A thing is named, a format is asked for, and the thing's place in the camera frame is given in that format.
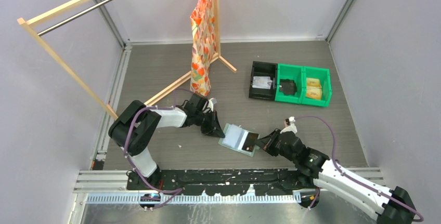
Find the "black credit card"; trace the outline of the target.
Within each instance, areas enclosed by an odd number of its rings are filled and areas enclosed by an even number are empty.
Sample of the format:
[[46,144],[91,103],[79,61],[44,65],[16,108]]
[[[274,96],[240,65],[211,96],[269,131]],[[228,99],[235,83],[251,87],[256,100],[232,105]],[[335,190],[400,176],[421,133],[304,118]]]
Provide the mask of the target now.
[[255,148],[255,142],[258,138],[259,138],[259,134],[247,132],[241,150],[247,152],[253,152]]

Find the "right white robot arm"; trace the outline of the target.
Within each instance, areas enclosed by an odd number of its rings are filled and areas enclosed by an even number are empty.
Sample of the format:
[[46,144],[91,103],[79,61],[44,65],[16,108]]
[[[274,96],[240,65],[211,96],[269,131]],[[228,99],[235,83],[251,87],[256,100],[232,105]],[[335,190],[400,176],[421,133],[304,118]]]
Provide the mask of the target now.
[[297,182],[304,188],[314,185],[352,203],[377,223],[417,222],[416,208],[409,193],[369,181],[344,168],[324,153],[307,147],[292,131],[275,129],[255,141],[256,146],[271,156],[283,156],[292,162]]

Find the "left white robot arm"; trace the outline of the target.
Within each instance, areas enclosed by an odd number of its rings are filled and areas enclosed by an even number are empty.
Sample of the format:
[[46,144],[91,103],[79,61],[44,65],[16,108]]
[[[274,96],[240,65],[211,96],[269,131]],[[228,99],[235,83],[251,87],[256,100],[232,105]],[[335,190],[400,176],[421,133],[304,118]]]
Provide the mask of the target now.
[[213,100],[199,93],[172,107],[148,106],[134,100],[110,126],[108,136],[123,150],[132,168],[140,172],[140,184],[152,190],[160,181],[160,169],[148,150],[156,129],[192,125],[200,127],[205,136],[225,137]]

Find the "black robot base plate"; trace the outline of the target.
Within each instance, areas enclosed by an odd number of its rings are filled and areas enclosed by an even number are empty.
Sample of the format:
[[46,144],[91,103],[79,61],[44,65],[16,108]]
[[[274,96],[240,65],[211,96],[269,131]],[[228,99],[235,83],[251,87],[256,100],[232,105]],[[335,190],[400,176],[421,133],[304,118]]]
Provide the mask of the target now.
[[242,196],[254,190],[257,196],[289,195],[302,190],[313,195],[320,194],[308,179],[296,169],[163,169],[148,179],[147,184],[134,171],[128,170],[128,190],[159,189],[167,195]]

